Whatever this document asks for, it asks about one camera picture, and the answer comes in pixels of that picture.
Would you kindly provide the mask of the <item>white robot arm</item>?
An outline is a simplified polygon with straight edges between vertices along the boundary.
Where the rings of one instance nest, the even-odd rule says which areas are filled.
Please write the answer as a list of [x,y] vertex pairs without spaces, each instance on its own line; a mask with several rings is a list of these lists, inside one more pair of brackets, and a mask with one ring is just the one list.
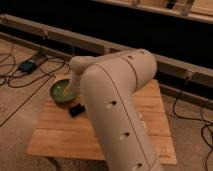
[[73,85],[80,90],[110,171],[163,171],[133,94],[155,76],[155,57],[135,49],[70,61]]

